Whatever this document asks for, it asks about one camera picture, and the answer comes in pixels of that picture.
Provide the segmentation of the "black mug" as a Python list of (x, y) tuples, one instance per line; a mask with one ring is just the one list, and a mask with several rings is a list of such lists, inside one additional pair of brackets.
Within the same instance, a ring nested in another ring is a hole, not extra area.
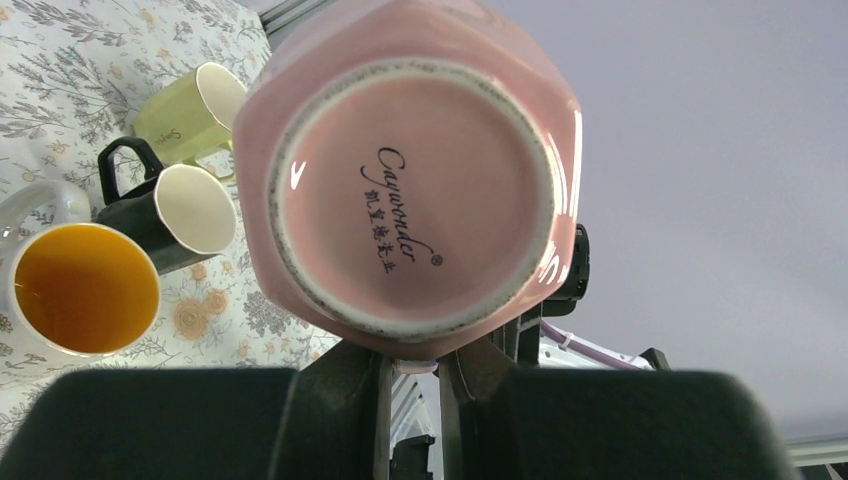
[[(132, 150), (144, 181), (122, 194), (116, 162), (119, 149)], [(166, 167), (143, 139), (124, 136), (98, 155), (105, 206), (94, 221), (134, 240), (166, 275), (222, 254), (235, 240), (238, 216), (224, 186), (206, 170), (184, 164)]]

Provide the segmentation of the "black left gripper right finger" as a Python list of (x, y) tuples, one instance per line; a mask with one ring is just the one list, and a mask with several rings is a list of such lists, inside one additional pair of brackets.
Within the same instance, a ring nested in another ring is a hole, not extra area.
[(530, 368), (487, 340), (442, 358), (449, 479), (791, 479), (771, 421), (715, 372)]

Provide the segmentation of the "yellow mug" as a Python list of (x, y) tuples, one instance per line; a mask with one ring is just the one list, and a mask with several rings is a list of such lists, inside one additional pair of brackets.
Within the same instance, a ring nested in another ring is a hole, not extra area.
[(226, 67), (206, 62), (150, 97), (132, 122), (166, 165), (197, 166), (232, 152), (232, 126), (247, 99), (245, 85)]

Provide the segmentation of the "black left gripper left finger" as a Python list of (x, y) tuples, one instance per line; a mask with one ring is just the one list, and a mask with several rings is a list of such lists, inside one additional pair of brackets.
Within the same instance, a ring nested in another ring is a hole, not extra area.
[(385, 479), (391, 366), (340, 342), (303, 370), (90, 369), (59, 377), (5, 479)]

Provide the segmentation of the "floral mug orange inside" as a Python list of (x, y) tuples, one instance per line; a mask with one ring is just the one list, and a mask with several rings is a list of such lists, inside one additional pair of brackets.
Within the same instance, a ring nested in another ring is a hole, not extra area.
[(77, 186), (45, 180), (2, 201), (2, 382), (115, 355), (145, 335), (160, 303), (151, 259), (94, 223)]

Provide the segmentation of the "pink mug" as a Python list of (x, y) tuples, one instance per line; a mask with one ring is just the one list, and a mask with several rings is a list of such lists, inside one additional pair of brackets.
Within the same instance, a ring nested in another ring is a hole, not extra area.
[(293, 315), (433, 361), (561, 288), (583, 119), (520, 26), (477, 1), (336, 1), (233, 126), (258, 284)]

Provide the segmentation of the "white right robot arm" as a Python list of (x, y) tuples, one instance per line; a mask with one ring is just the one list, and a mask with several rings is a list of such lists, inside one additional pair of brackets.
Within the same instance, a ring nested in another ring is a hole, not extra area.
[(560, 330), (546, 321), (547, 317), (563, 317), (575, 310), (577, 302), (582, 300), (587, 292), (589, 277), (589, 238), (585, 227), (577, 224), (574, 250), (566, 280), (541, 303), (540, 334), (556, 344), (560, 351), (574, 352), (597, 365), (619, 370), (670, 371), (671, 367), (665, 354), (656, 348), (651, 347), (637, 356), (627, 357), (585, 341), (571, 332)]

